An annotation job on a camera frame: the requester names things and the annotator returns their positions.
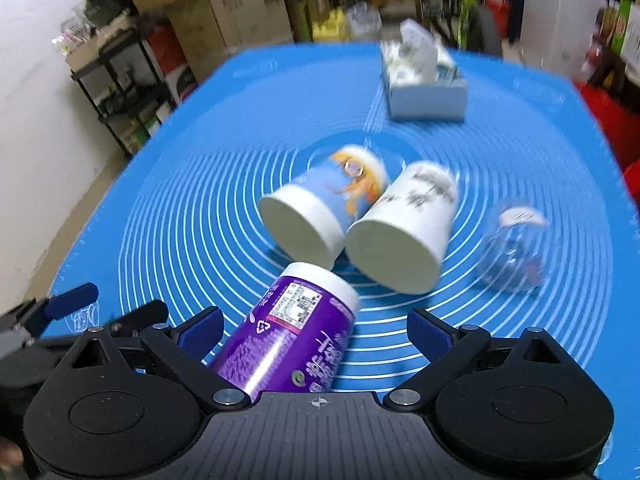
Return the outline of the purple paper cup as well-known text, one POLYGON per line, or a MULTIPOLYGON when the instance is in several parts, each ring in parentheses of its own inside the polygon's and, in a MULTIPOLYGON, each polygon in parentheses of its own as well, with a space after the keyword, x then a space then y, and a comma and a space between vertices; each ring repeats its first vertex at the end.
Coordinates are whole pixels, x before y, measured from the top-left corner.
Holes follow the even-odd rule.
POLYGON ((356 289, 338 275, 291 263, 208 368, 253 400, 265 391, 327 392, 360 307, 356 289))

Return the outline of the clear plastic dome cup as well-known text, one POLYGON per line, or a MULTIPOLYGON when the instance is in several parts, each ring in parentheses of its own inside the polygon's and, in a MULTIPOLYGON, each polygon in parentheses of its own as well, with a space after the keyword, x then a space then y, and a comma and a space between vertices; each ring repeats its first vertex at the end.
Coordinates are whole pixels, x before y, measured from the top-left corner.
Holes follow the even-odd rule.
POLYGON ((550 222, 525 200, 506 198, 488 214, 480 242, 477 274, 480 280, 504 292, 529 292, 546 274, 550 222))

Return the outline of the white ink-print paper cup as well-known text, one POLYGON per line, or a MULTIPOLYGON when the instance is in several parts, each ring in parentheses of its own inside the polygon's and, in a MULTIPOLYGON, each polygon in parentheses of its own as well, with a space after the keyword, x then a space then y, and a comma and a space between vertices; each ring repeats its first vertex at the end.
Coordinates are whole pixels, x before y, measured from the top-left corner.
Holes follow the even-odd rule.
POLYGON ((458 205, 449 169, 413 162, 348 229, 346 256, 367 278, 398 294, 426 294, 440 278, 458 205))

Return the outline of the blue cartoon paper cup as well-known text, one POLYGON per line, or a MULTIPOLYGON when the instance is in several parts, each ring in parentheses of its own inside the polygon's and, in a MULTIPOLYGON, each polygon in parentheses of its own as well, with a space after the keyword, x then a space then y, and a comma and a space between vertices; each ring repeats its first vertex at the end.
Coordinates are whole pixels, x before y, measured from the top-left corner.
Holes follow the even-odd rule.
POLYGON ((389 184, 381 157, 362 145, 347 144, 262 196, 258 212, 274 242, 292 260, 331 270, 349 228, 389 184))

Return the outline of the blue silicone mat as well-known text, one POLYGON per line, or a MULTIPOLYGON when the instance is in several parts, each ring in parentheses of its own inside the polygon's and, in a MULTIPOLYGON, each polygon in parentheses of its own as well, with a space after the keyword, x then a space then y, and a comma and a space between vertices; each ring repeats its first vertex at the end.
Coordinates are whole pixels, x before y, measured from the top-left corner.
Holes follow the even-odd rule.
POLYGON ((391 177, 427 159, 449 168, 459 207, 442 277, 425 296, 398 295, 347 260, 335 270, 362 301, 334 380, 383 393, 424 365, 406 335, 426 307, 498 337, 542 327, 605 391, 615 410, 603 479, 639 474, 639 232, 636 207, 605 137, 568 80, 472 54, 465 120, 393 122, 375 44, 250 50, 221 66, 172 114, 105 196, 52 289, 99 287, 92 306, 51 335, 114 320, 152 299, 181 323, 220 307, 228 330, 288 264, 257 204, 346 144, 382 158, 391 177), (522 202, 548 219, 544 282, 502 292, 477 263, 489 215, 522 202))

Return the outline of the black metal shelf rack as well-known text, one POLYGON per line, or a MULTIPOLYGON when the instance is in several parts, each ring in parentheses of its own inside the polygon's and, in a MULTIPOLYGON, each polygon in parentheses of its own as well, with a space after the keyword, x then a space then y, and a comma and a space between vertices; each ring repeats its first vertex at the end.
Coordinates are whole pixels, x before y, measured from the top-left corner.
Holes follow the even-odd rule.
POLYGON ((170 25, 142 36, 119 30, 105 44, 96 38, 66 55, 78 84, 127 157, 140 151, 168 116, 198 88, 170 25))

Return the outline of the white tissue box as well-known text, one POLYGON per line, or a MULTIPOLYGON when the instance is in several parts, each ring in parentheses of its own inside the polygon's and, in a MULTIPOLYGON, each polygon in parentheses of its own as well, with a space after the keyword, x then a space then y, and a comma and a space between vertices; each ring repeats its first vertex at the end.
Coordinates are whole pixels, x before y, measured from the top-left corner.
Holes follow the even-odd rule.
POLYGON ((431 32, 407 18, 400 39, 381 42, 383 81, 393 120, 462 122, 468 82, 431 32))

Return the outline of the red gift box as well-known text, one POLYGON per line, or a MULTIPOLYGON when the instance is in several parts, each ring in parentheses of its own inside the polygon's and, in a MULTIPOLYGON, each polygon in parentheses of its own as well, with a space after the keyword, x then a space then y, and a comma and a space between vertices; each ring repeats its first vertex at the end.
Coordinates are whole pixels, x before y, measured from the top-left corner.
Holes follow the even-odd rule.
POLYGON ((629 193, 639 200, 639 115, 618 104, 604 89, 586 82, 575 82, 575 86, 600 124, 629 193))

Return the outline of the large cardboard box lower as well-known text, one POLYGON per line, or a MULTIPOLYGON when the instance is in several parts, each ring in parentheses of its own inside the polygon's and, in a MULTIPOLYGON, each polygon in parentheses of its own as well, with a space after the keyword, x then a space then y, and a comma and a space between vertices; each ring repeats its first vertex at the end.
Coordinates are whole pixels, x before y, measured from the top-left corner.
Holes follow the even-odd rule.
POLYGON ((166 15, 200 84, 245 49, 293 40, 284 0, 181 0, 166 15))

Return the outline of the black green bicycle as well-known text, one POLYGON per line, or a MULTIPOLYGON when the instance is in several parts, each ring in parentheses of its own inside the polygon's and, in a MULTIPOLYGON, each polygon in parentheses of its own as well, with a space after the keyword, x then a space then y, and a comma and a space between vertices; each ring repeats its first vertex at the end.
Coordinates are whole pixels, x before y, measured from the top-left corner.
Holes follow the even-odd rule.
POLYGON ((426 24, 447 47, 502 58, 502 38, 488 0, 422 0, 426 24))

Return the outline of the white chest freezer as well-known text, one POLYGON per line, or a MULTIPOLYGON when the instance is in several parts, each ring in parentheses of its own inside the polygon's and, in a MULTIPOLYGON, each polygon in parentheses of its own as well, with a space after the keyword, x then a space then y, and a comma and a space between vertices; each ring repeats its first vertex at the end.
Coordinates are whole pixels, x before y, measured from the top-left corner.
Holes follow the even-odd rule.
POLYGON ((582 66, 605 0, 525 0, 521 38, 504 46, 504 57, 570 79, 582 66))

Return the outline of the green white product box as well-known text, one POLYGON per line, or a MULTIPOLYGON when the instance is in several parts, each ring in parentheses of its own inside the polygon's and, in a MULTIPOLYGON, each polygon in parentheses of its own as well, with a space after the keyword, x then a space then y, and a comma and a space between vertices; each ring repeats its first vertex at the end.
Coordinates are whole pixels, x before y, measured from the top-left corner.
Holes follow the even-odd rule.
POLYGON ((600 37, 636 73, 639 71, 639 6, 622 0, 602 13, 600 37))

